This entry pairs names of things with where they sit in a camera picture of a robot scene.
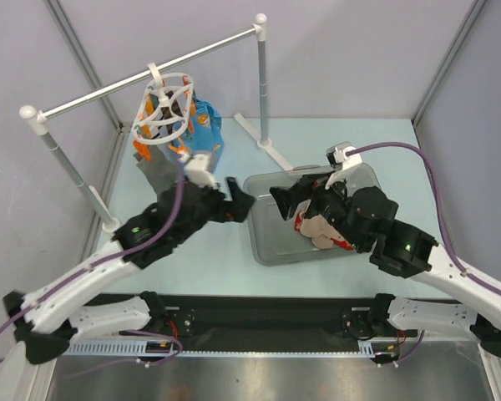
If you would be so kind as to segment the red reindeer sock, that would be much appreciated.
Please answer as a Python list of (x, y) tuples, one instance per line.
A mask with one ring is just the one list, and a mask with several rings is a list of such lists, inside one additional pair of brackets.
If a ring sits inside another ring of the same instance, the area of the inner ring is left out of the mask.
[(307, 217), (306, 212), (310, 203), (306, 202), (296, 213), (295, 230), (308, 238), (324, 237), (326, 239), (340, 238), (337, 230), (321, 215)]
[(347, 251), (354, 250), (354, 247), (341, 235), (329, 237), (320, 234), (319, 236), (313, 236), (311, 243), (320, 250), (332, 249), (333, 247), (339, 247)]

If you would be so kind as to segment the grey sock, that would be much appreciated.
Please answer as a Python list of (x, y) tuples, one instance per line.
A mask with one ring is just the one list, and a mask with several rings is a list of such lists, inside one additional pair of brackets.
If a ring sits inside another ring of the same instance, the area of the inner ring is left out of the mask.
[(176, 154), (167, 155), (164, 151), (152, 152), (150, 160), (147, 160), (145, 156), (135, 152), (134, 158), (136, 167), (149, 183), (157, 199), (178, 183), (185, 182), (185, 176)]

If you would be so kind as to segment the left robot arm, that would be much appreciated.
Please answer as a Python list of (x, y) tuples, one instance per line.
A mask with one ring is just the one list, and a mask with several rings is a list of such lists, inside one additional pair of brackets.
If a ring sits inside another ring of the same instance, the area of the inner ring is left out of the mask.
[(225, 181), (227, 193), (218, 185), (178, 180), (59, 279), (33, 292), (7, 294), (3, 304), (28, 362), (50, 362), (87, 338), (122, 331), (162, 332), (167, 324), (165, 307), (148, 292), (99, 307), (87, 303), (117, 281), (171, 255), (207, 223), (244, 222), (256, 199), (235, 178)]

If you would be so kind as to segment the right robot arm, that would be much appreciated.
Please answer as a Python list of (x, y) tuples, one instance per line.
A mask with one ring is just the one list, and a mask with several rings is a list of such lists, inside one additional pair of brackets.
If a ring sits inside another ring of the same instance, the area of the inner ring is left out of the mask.
[(303, 175), (291, 186), (270, 193), (284, 220), (301, 203), (307, 217), (320, 216), (358, 253), (394, 277), (411, 279), (447, 293), (454, 303), (415, 301), (378, 293), (362, 313), (343, 318), (351, 332), (369, 339), (397, 332), (433, 332), (473, 340), (501, 358), (501, 282), (464, 266), (427, 232), (396, 218), (398, 205), (376, 186), (349, 192), (345, 180), (326, 187), (326, 175)]

